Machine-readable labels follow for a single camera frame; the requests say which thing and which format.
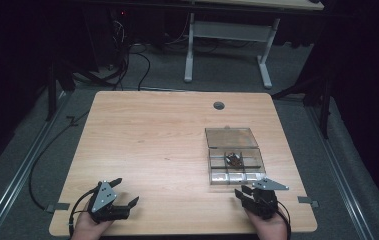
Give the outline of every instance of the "transparent plastic box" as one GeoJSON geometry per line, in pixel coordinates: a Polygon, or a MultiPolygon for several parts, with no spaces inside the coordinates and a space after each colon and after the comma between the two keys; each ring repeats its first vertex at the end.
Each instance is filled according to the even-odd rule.
{"type": "Polygon", "coordinates": [[[265,177],[260,149],[250,128],[206,128],[212,185],[249,184],[265,177]]]}

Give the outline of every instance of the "table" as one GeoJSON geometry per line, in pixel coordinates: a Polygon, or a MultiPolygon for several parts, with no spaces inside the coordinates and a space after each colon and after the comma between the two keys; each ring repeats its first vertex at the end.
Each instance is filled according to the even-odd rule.
{"type": "MultiPolygon", "coordinates": [[[[192,3],[208,2],[233,5],[247,5],[255,7],[273,7],[281,9],[303,9],[303,10],[323,10],[321,3],[311,3],[308,0],[192,0],[192,3]]],[[[263,51],[257,56],[258,67],[260,69],[263,85],[270,89],[272,83],[267,70],[266,61],[270,53],[271,46],[276,36],[280,18],[276,18],[273,23],[267,26],[233,24],[222,22],[195,21],[194,13],[190,16],[189,44],[185,65],[185,82],[192,81],[193,71],[193,39],[194,37],[219,38],[241,41],[255,41],[266,43],[263,51]]]]}
{"type": "MultiPolygon", "coordinates": [[[[265,93],[99,92],[93,102],[59,202],[74,205],[98,181],[123,178],[114,188],[127,204],[140,196],[127,220],[106,235],[254,233],[238,185],[210,185],[205,128],[249,127],[294,232],[317,228],[273,101],[265,93]],[[223,110],[213,104],[224,103],[223,110]]],[[[68,235],[68,210],[54,213],[50,233],[68,235]]]]}

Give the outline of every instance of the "transparent lid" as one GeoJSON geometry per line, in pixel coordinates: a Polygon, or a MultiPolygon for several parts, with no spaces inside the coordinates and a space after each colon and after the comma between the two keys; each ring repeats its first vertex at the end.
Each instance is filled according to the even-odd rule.
{"type": "Polygon", "coordinates": [[[250,128],[206,128],[209,148],[258,148],[250,128]]]}

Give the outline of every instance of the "hand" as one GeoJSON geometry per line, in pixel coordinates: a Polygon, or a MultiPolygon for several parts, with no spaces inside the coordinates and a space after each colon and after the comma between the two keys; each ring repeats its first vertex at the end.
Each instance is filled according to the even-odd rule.
{"type": "Polygon", "coordinates": [[[114,221],[100,222],[99,224],[94,222],[87,212],[87,205],[84,207],[85,211],[81,212],[77,218],[76,227],[72,236],[72,240],[97,240],[101,237],[111,226],[114,221]]]}
{"type": "Polygon", "coordinates": [[[285,221],[278,215],[274,214],[272,218],[263,220],[258,215],[244,209],[249,220],[254,225],[257,235],[261,240],[286,240],[287,229],[285,221]]]}

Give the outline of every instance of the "gray carpet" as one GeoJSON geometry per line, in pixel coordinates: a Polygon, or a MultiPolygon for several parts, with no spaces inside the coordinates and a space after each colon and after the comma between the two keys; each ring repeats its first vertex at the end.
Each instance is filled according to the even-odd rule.
{"type": "MultiPolygon", "coordinates": [[[[310,48],[273,46],[267,66],[274,86],[271,90],[266,90],[262,87],[255,59],[255,52],[260,46],[249,43],[244,47],[234,47],[229,44],[242,46],[239,42],[224,42],[211,53],[205,51],[210,51],[213,47],[200,45],[196,48],[198,52],[195,53],[192,83],[183,82],[186,55],[184,49],[179,49],[181,45],[172,45],[163,51],[150,47],[144,50],[143,46],[134,47],[133,52],[144,50],[143,54],[150,60],[151,67],[142,83],[143,90],[177,89],[272,94],[294,84],[310,51],[310,48]]],[[[148,62],[143,57],[132,54],[129,71],[123,79],[124,90],[136,89],[147,67],[148,62]]],[[[108,89],[78,83],[76,91],[71,94],[69,102],[60,112],[49,138],[52,139],[69,124],[70,120],[66,116],[78,117],[88,111],[95,93],[99,90],[108,89]]],[[[44,124],[47,114],[46,97],[46,93],[41,96],[33,110],[17,127],[14,138],[0,157],[0,200],[44,124]]],[[[317,123],[311,119],[309,109],[302,105],[299,96],[276,100],[275,106],[307,194],[319,203],[319,207],[313,209],[318,229],[313,233],[294,233],[292,239],[359,239],[346,204],[335,184],[322,138],[314,127],[317,123]]],[[[85,118],[78,122],[78,126],[65,131],[40,158],[32,183],[35,186],[34,195],[42,204],[55,203],[58,200],[84,122],[85,118]]],[[[353,147],[333,102],[329,119],[329,137],[328,143],[346,174],[373,236],[379,239],[379,191],[353,147]]],[[[60,239],[49,234],[51,218],[52,215],[42,212],[33,204],[27,185],[24,185],[0,227],[0,239],[60,239]]],[[[241,237],[255,239],[253,235],[186,236],[179,239],[241,237]]]]}

